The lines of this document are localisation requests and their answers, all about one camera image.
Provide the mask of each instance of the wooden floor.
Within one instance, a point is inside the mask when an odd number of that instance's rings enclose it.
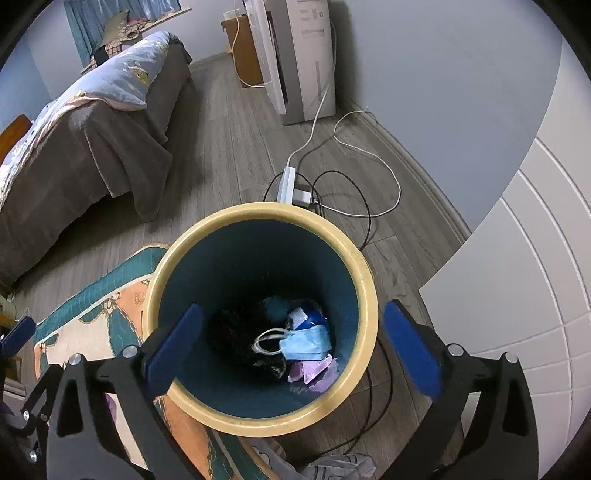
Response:
[[[258,202],[273,177],[283,171],[288,155],[310,134],[310,124],[284,127],[263,89],[242,89],[229,56],[191,66],[192,82],[182,90],[168,130],[174,156],[158,218],[142,224],[130,194],[103,199],[67,228],[43,260],[17,284],[15,302],[41,320],[72,295],[94,282],[144,244],[171,244],[207,215],[243,202]],[[397,187],[378,162],[345,149],[332,138],[336,118],[318,122],[299,172],[310,179],[338,169],[355,179],[373,212],[390,206]],[[371,243],[363,252],[374,274],[380,305],[400,299],[415,319],[430,324],[418,289],[456,252],[460,241],[410,171],[361,122],[344,122],[339,135],[349,143],[377,152],[398,174],[400,206],[372,225]],[[356,190],[339,176],[326,175],[317,188],[328,205],[364,212]],[[274,198],[277,186],[271,189]],[[362,243],[367,222],[328,213],[328,218],[355,244]],[[405,377],[394,350],[394,397],[387,415],[355,447],[371,455],[379,477],[395,459],[428,409],[428,400]],[[25,380],[33,383],[31,355],[24,360]],[[386,362],[379,348],[372,357],[374,413],[389,393]],[[331,448],[356,435],[368,411],[368,382],[334,413],[301,432],[280,437],[292,463]],[[457,453],[458,430],[444,460]]]

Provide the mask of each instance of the round trash bin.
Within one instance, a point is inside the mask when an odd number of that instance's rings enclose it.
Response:
[[[238,436],[283,435],[328,415],[361,379],[378,330],[369,267],[337,227],[291,205],[231,207],[185,232],[152,278],[144,338],[178,319],[193,302],[207,322],[221,308],[279,291],[321,305],[330,323],[338,379],[324,394],[295,393],[287,382],[252,382],[212,351],[202,334],[168,391],[194,419]]]

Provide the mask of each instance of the gray bed sheet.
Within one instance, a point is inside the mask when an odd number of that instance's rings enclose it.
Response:
[[[163,147],[191,57],[172,44],[138,112],[96,101],[65,114],[17,175],[0,212],[0,287],[36,265],[101,198],[132,192],[144,222],[158,213],[172,155]]]

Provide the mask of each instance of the curtain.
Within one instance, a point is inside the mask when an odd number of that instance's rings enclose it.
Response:
[[[171,11],[181,10],[178,0],[64,0],[68,23],[82,65],[100,45],[104,26],[117,13],[129,10],[129,19],[158,20]]]

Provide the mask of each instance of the patterned rug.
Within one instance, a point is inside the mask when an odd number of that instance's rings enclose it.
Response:
[[[147,245],[119,267],[58,307],[37,326],[35,376],[50,364],[66,365],[74,353],[89,361],[111,358],[142,343],[144,299],[168,246]],[[127,426],[116,395],[115,426],[133,463],[150,468]],[[206,480],[279,480],[245,439],[216,432],[193,419],[167,395],[154,404],[185,454]]]

